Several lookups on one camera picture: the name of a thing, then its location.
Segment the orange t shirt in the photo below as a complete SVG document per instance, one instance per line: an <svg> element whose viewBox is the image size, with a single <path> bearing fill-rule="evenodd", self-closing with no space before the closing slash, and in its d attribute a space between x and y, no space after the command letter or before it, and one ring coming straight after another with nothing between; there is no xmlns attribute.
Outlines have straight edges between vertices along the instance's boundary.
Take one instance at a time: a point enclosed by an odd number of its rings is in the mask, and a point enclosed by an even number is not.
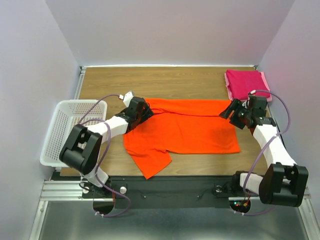
<svg viewBox="0 0 320 240"><path fill-rule="evenodd" d="M154 115L123 135L124 148L146 179L177 154L237 154L236 130L220 117L231 103L219 99L148 98Z"/></svg>

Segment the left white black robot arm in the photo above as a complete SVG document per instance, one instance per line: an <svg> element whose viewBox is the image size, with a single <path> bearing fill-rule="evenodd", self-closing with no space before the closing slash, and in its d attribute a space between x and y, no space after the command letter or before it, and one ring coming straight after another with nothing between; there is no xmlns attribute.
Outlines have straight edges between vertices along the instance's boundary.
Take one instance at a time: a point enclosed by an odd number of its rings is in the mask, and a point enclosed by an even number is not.
<svg viewBox="0 0 320 240"><path fill-rule="evenodd" d="M101 145L131 132L154 115L149 103L142 97L133 96L132 92L119 98L125 105L120 113L98 124L76 124L59 153L59 160L93 184L100 197L111 193L111 184L107 182L109 176L98 164Z"/></svg>

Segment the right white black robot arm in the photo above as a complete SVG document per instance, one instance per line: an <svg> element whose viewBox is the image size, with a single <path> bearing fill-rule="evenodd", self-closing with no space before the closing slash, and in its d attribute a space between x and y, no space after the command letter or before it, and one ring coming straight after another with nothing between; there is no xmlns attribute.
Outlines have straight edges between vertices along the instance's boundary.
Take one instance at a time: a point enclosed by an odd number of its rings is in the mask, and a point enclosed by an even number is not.
<svg viewBox="0 0 320 240"><path fill-rule="evenodd" d="M275 120L267 115L268 101L263 96L250 94L248 99L233 99L220 113L220 117L229 120L233 126L247 127L258 142L264 157L267 171L263 176L253 172L237 171L230 182L231 192L255 194L267 205L299 207L303 201L309 177L306 167L298 165L287 152L281 140Z"/></svg>

